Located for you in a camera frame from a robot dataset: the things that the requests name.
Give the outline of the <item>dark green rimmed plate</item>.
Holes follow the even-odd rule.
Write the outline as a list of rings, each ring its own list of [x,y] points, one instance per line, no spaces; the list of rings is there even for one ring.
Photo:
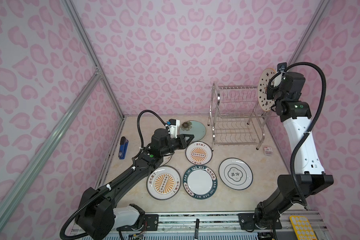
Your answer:
[[[216,193],[218,179],[211,168],[194,165],[186,170],[183,176],[183,186],[192,198],[206,200]]]

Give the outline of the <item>chrome two-tier dish rack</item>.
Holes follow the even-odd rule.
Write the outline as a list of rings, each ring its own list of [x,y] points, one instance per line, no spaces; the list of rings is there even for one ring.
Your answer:
[[[213,83],[208,126],[212,146],[254,145],[259,150],[266,139],[266,124],[272,117],[258,102],[256,86],[223,86]]]

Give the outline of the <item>small pink white box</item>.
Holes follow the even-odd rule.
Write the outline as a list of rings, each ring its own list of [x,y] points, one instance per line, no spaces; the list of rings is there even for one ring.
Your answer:
[[[264,146],[263,148],[265,156],[272,156],[273,155],[273,148]]]

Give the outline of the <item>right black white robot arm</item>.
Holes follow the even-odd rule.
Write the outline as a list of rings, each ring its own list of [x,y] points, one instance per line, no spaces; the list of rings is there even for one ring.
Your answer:
[[[275,101],[276,113],[287,131],[292,154],[290,174],[280,175],[277,189],[255,209],[254,224],[259,229],[274,227],[281,213],[294,204],[306,207],[307,197],[334,183],[333,176],[325,173],[312,135],[324,106],[326,79],[322,77],[322,94],[315,115],[311,114],[308,103],[300,101],[305,81],[300,73],[286,72],[277,87],[268,86],[267,97]]]

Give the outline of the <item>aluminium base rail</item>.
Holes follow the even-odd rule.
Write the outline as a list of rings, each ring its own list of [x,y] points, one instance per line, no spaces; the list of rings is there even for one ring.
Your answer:
[[[306,218],[318,240],[330,240],[329,229],[317,211],[289,210],[281,214],[275,227],[259,229],[252,222],[253,213],[245,212],[175,212],[148,213],[138,231],[123,227],[111,230],[107,240],[280,240],[297,239],[290,217]]]

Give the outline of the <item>black marker pen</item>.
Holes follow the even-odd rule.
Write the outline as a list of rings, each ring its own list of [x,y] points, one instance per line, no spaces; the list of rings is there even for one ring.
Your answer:
[[[200,225],[200,220],[199,220],[199,219],[196,219],[195,232],[194,232],[194,240],[198,240],[198,239],[199,239],[199,225]]]

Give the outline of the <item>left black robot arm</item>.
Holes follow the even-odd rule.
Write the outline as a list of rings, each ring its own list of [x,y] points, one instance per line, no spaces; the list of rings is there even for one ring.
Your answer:
[[[164,156],[186,149],[194,135],[181,134],[171,138],[167,129],[157,129],[151,142],[134,159],[134,163],[118,177],[98,189],[88,188],[82,195],[78,210],[65,223],[75,222],[84,233],[67,236],[62,228],[62,240],[76,240],[89,236],[104,239],[112,229],[126,226],[140,230],[144,225],[145,211],[136,204],[119,208],[119,201],[142,179],[151,175],[164,161]]]

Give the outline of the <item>cat and stars plate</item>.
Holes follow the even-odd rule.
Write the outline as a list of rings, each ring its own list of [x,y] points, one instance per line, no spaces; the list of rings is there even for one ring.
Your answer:
[[[272,68],[265,69],[260,75],[258,82],[258,103],[264,112],[269,112],[274,105],[274,100],[267,99],[268,83],[270,79],[275,75],[275,70]]]

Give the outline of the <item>teal flower plate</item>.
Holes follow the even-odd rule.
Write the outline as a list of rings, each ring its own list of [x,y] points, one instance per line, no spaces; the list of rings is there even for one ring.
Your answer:
[[[206,127],[198,121],[186,121],[180,125],[179,134],[193,135],[192,142],[198,142],[206,135]]]

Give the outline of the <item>large orange sunburst plate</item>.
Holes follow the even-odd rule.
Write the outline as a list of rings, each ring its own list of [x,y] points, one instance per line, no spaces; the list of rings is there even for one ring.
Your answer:
[[[154,199],[164,201],[178,193],[181,183],[181,176],[175,168],[162,166],[148,177],[147,191]]]

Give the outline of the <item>cream plate with red berries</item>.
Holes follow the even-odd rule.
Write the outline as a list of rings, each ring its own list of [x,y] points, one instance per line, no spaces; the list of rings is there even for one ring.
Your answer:
[[[167,154],[167,155],[165,155],[165,156],[163,157],[163,162],[162,162],[161,166],[164,166],[164,165],[168,164],[169,161],[172,159],[172,156],[173,156],[173,155],[174,155],[174,154]]]

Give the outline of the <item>small orange sunburst plate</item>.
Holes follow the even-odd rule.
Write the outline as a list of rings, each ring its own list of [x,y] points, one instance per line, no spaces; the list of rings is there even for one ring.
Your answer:
[[[194,165],[206,165],[213,157],[212,148],[204,142],[193,142],[185,151],[187,160]]]

